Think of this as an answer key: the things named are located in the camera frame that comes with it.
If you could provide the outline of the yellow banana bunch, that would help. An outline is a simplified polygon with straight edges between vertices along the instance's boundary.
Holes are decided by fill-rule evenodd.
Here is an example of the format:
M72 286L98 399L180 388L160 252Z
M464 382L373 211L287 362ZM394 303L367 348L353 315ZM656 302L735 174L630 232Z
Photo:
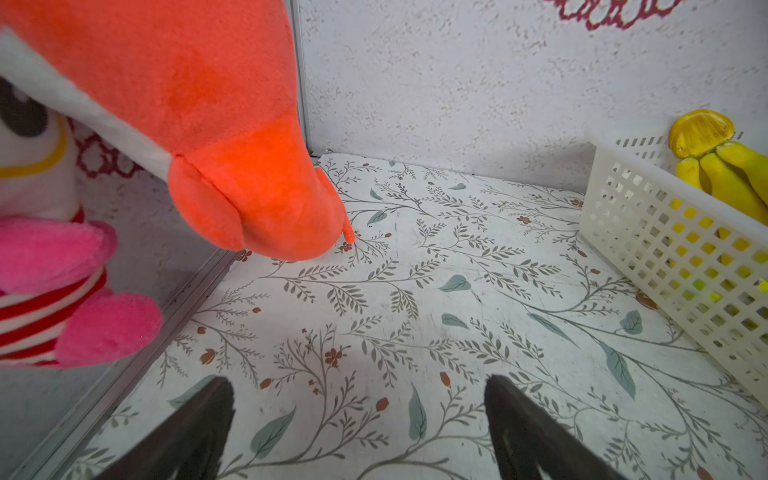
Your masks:
M734 140L727 116L699 109L676 119L668 147L675 176L736 211L767 223L767 157Z

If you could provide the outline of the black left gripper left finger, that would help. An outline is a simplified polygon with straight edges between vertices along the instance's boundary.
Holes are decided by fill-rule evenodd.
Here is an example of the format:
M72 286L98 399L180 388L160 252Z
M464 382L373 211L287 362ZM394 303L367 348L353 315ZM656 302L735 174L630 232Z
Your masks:
M99 479L214 479L234 418L234 390L215 377Z

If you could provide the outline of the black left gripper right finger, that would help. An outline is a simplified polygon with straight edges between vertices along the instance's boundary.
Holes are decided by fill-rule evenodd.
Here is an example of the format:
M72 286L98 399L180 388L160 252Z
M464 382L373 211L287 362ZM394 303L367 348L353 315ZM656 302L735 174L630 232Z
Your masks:
M494 455L503 479L621 479L513 382L488 378L484 405Z

